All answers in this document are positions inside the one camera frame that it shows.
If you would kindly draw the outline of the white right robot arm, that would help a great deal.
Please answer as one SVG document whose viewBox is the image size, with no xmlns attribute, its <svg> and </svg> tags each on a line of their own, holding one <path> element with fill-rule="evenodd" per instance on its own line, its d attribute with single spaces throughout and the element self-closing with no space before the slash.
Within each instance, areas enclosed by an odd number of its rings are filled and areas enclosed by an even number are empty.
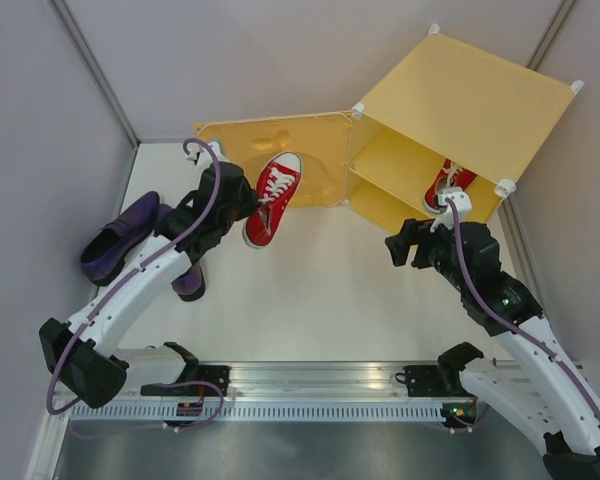
<svg viewBox="0 0 600 480">
<path fill-rule="evenodd" d="M 600 398 L 560 346 L 541 305 L 502 269 L 489 228 L 463 222 L 452 231 L 407 219 L 385 244 L 394 266 L 441 274 L 469 318 L 509 353 L 535 392 L 518 389 L 468 342 L 438 357 L 439 388 L 467 393 L 497 411 L 534 444 L 551 478 L 600 479 Z"/>
</svg>

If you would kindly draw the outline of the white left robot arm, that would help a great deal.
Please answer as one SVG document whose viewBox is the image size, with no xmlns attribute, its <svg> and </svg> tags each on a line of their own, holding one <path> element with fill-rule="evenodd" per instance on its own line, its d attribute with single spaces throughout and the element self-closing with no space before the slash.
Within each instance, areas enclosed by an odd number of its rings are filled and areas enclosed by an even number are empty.
<svg viewBox="0 0 600 480">
<path fill-rule="evenodd" d="M 126 332 L 159 293 L 257 206 L 257 194 L 241 167 L 221 162 L 206 168 L 198 188 L 157 223 L 108 288 L 67 321 L 50 318 L 41 326 L 39 338 L 53 380 L 92 408 L 115 398 L 138 356 L 118 348 Z"/>
</svg>

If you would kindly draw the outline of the red sneaker front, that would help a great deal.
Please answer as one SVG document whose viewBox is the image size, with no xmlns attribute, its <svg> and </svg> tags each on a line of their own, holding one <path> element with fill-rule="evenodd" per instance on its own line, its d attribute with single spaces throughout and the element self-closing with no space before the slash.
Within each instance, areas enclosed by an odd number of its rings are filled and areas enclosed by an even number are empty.
<svg viewBox="0 0 600 480">
<path fill-rule="evenodd" d="M 259 206 L 243 226 L 243 239 L 254 249 L 268 246 L 282 217 L 299 187 L 303 162 L 294 152 L 272 157 L 262 169 L 256 183 Z"/>
</svg>

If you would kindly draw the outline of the red sneaker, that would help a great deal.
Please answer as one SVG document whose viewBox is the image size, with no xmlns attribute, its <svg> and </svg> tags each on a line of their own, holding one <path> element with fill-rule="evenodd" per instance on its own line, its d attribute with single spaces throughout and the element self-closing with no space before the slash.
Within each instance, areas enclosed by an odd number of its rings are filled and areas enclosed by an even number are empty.
<svg viewBox="0 0 600 480">
<path fill-rule="evenodd" d="M 299 187 L 303 162 L 294 152 L 272 157 L 262 169 L 256 183 L 259 206 L 243 226 L 243 239 L 254 249 L 268 246 L 282 217 Z"/>
<path fill-rule="evenodd" d="M 445 159 L 433 183 L 426 190 L 423 197 L 425 210 L 433 215 L 441 212 L 438 195 L 447 188 L 461 188 L 466 190 L 477 178 L 477 174 L 465 169 L 450 159 Z"/>
</svg>

